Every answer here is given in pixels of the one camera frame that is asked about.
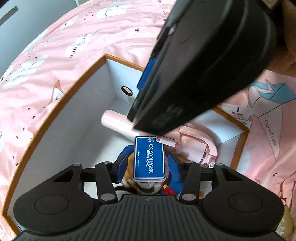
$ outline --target blue keychain tag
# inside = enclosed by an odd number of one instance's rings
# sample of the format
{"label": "blue keychain tag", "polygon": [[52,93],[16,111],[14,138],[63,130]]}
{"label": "blue keychain tag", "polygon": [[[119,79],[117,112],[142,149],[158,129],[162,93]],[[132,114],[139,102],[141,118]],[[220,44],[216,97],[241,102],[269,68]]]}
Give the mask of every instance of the blue keychain tag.
{"label": "blue keychain tag", "polygon": [[134,180],[155,180],[165,178],[165,152],[156,137],[136,137]]}

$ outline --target pink bedsheet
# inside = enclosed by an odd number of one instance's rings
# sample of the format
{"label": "pink bedsheet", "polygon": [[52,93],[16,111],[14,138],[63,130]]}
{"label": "pink bedsheet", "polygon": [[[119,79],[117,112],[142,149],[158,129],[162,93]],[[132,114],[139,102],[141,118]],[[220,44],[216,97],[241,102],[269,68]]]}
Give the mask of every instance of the pink bedsheet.
{"label": "pink bedsheet", "polygon": [[[173,2],[90,1],[49,26],[11,64],[0,79],[0,210],[18,163],[59,99],[106,53],[145,66]],[[294,220],[295,93],[295,79],[266,71],[228,100],[255,110],[241,172],[279,195]],[[0,239],[14,236],[1,216]]]}
{"label": "pink bedsheet", "polygon": [[[58,99],[106,53],[145,66],[173,3],[90,1],[49,26],[10,65],[0,79],[0,210],[33,134]],[[0,240],[14,236],[1,216]]]}

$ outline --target white wall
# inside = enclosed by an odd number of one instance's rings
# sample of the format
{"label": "white wall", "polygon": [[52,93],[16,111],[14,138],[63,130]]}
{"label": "white wall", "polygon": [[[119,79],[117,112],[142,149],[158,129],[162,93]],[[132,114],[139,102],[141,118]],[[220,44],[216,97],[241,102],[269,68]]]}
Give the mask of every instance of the white wall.
{"label": "white wall", "polygon": [[0,18],[14,6],[18,11],[0,26],[0,76],[44,29],[77,7],[75,0],[8,0]]}

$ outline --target pink hair dryer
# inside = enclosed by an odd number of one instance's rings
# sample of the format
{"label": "pink hair dryer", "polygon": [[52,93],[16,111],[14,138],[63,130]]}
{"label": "pink hair dryer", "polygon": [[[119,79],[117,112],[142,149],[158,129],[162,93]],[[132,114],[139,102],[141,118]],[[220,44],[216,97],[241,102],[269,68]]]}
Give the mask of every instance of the pink hair dryer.
{"label": "pink hair dryer", "polygon": [[[101,123],[122,135],[135,138],[136,136],[151,136],[149,133],[133,129],[133,123],[125,115],[112,110],[106,110],[102,115]],[[180,126],[156,140],[166,145],[166,149],[199,164],[215,162],[217,148],[213,140],[205,133],[190,128]]]}

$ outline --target stuffed toy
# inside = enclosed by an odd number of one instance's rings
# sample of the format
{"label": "stuffed toy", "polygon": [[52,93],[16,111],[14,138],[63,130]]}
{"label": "stuffed toy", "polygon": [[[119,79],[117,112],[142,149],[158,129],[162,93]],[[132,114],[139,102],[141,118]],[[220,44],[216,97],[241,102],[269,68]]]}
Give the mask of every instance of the stuffed toy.
{"label": "stuffed toy", "polygon": [[[115,187],[118,199],[122,194],[139,194],[139,195],[175,195],[179,196],[184,186],[184,183],[178,182],[178,173],[176,171],[170,172],[164,182],[136,182],[133,180],[133,165],[134,165],[134,146],[129,145],[120,153],[128,154],[128,166],[122,179],[122,186]],[[181,162],[186,159],[178,156]],[[203,193],[200,191],[199,198],[203,198]]]}

